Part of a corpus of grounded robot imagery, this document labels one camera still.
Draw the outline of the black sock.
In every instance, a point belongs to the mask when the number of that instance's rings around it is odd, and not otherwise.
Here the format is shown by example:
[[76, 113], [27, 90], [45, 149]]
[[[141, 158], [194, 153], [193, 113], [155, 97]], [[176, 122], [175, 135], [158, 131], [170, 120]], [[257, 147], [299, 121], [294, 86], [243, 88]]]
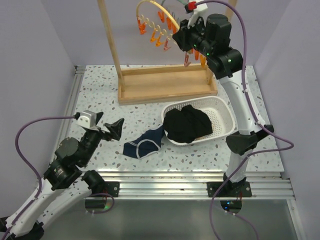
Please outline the black sock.
[[184, 113], [176, 108], [168, 111], [163, 120], [167, 137], [177, 143], [191, 143], [196, 139], [192, 124]]

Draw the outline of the navy blue underwear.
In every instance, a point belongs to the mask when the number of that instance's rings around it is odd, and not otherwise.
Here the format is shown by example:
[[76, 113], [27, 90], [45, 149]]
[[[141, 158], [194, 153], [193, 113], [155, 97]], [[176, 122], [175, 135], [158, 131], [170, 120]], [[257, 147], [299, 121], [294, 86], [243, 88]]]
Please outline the navy blue underwear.
[[165, 132], [163, 125], [148, 129], [135, 140], [123, 145], [122, 154], [134, 159], [143, 159], [161, 150]]

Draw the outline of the black underwear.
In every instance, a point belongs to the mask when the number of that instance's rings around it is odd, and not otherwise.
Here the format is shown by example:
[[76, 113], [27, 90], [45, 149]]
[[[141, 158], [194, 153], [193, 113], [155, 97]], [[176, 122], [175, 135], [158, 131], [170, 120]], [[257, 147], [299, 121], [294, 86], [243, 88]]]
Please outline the black underwear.
[[203, 111], [189, 104], [184, 106], [181, 112], [191, 128], [194, 138], [201, 138], [213, 133], [212, 122]]

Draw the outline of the yellow clip hanger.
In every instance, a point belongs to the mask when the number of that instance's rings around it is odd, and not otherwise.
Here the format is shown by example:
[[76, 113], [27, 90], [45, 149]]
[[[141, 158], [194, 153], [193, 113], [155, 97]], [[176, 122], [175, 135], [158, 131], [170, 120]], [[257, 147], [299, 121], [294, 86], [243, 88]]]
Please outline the yellow clip hanger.
[[160, 55], [175, 57], [184, 61], [173, 36], [180, 29], [181, 20], [170, 10], [165, 0], [140, 0], [135, 8], [139, 34]]

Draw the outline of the green clip hanger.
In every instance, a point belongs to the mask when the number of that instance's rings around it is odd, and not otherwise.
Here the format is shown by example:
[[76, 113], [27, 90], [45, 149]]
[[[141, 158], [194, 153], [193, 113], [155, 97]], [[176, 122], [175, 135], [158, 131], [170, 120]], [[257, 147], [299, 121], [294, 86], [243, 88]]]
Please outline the green clip hanger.
[[[175, 12], [174, 12], [173, 10], [170, 10], [167, 6], [165, 6], [165, 2], [166, 2], [166, 0], [162, 0], [162, 1], [160, 2], [160, 5], [161, 5], [163, 8], [165, 8], [165, 10], [166, 10], [168, 13], [170, 13], [170, 15], [171, 15], [171, 16], [174, 18], [174, 20], [177, 22], [177, 24], [180, 25], [180, 22], [181, 22], [180, 18], [175, 16]], [[160, 20], [161, 20], [163, 23], [166, 22], [168, 30], [172, 31], [173, 34], [175, 34], [175, 33], [177, 32], [177, 28], [175, 27], [175, 25], [173, 24], [173, 22], [172, 22], [168, 17], [166, 17], [165, 20], [164, 20], [164, 18], [163, 18], [164, 14], [163, 14], [162, 11], [159, 11], [159, 12], [158, 12], [158, 16], [159, 16]], [[198, 51], [196, 51], [196, 50], [194, 50], [194, 49], [190, 50], [189, 53], [186, 53], [186, 54], [185, 54], [184, 66], [187, 67], [188, 64], [190, 64], [190, 62], [189, 62], [189, 56], [190, 56], [191, 54], [194, 54], [194, 59], [195, 59], [196, 61], [200, 61], [201, 67], [204, 68], [204, 67], [205, 67], [205, 64], [206, 64], [206, 58], [205, 58], [205, 56], [203, 56], [201, 53], [199, 53]]]

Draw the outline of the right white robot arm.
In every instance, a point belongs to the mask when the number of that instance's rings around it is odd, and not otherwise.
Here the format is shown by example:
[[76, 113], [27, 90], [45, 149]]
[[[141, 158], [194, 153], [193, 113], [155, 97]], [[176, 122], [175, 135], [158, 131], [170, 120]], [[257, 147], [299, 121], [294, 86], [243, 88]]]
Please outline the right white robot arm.
[[230, 47], [232, 25], [223, 14], [211, 14], [207, 19], [199, 16], [193, 26], [184, 19], [173, 34], [179, 48], [202, 54], [208, 68], [224, 88], [235, 113], [238, 130], [227, 136], [230, 149], [228, 168], [218, 193], [235, 196], [246, 182], [248, 162], [245, 157], [253, 152], [258, 143], [274, 132], [257, 112], [243, 69], [242, 54]]

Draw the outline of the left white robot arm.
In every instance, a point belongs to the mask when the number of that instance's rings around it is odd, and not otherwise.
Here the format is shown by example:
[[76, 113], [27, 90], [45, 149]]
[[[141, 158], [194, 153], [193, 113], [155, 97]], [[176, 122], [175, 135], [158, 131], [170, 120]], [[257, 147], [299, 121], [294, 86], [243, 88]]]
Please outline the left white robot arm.
[[62, 120], [76, 120], [84, 129], [80, 140], [67, 137], [55, 151], [56, 158], [48, 169], [40, 175], [22, 154], [19, 139], [28, 126], [48, 120], [47, 117], [26, 123], [16, 134], [15, 148], [21, 159], [35, 173], [38, 185], [31, 196], [12, 215], [0, 219], [0, 230], [4, 240], [39, 240], [45, 227], [72, 205], [87, 197], [102, 197], [115, 205], [115, 195], [106, 189], [106, 182], [96, 170], [83, 172], [100, 142], [120, 140], [124, 118], [113, 123], [105, 123], [103, 130], [98, 123], [104, 113], [85, 110], [71, 116], [61, 116]]

